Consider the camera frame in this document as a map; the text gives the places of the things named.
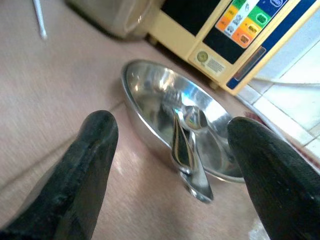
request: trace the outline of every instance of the white stick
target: white stick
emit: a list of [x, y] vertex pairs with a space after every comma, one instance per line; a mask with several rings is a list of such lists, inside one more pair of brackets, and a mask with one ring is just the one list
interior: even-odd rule
[[38, 19], [40, 36], [42, 39], [47, 39], [47, 33], [45, 29], [44, 16], [42, 15], [40, 0], [33, 0], [36, 17]]

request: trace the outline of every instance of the colorful button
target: colorful button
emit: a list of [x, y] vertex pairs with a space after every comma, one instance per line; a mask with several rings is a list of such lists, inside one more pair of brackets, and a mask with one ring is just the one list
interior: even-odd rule
[[271, 17], [261, 10], [260, 7], [255, 6], [249, 13], [248, 17], [263, 28], [271, 19]]
[[232, 39], [244, 49], [247, 48], [252, 41], [252, 37], [240, 27], [234, 32]]
[[237, 9], [235, 6], [231, 5], [231, 6], [228, 8], [228, 10], [225, 11], [224, 16], [231, 21], [231, 20], [235, 17], [235, 15], [237, 14], [237, 12], [238, 12], [238, 9]]
[[249, 17], [246, 17], [241, 23], [240, 28], [248, 33], [252, 38], [255, 38], [261, 31], [261, 27], [252, 21]]
[[269, 16], [274, 16], [286, 2], [287, 0], [260, 0], [257, 6]]
[[219, 29], [221, 32], [223, 32], [229, 23], [230, 23], [230, 20], [225, 16], [222, 16], [220, 20], [217, 22], [217, 24], [215, 25], [215, 27]]
[[245, 2], [246, 0], [233, 0], [232, 5], [234, 5], [237, 9], [240, 9]]

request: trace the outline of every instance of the tiled floor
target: tiled floor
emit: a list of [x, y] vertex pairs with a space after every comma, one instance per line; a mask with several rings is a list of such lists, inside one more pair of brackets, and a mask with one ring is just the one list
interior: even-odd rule
[[85, 117], [114, 113], [119, 142], [94, 240], [248, 239], [257, 217], [246, 187], [212, 180], [215, 201], [201, 204], [146, 149], [123, 104], [122, 66], [149, 59], [196, 78], [233, 116], [248, 111], [161, 47], [107, 36], [64, 4], [43, 0], [48, 34], [38, 33], [32, 1], [0, 3], [0, 226], [63, 154]]

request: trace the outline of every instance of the black panel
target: black panel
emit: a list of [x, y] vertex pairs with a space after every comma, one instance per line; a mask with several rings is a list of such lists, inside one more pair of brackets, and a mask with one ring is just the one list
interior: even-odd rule
[[234, 64], [245, 51], [215, 27], [210, 30], [203, 42], [231, 64]]
[[219, 2], [220, 0], [167, 0], [162, 11], [196, 36]]

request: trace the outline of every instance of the yellow button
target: yellow button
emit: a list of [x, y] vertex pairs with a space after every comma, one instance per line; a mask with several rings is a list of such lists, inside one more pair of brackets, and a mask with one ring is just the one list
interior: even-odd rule
[[248, 17], [246, 17], [244, 21], [241, 23], [240, 28], [245, 33], [249, 34], [252, 38], [255, 38], [262, 29], [259, 25], [257, 25]]
[[234, 18], [234, 16], [237, 14], [238, 9], [231, 5], [227, 11], [225, 11], [224, 16], [229, 19], [230, 21]]

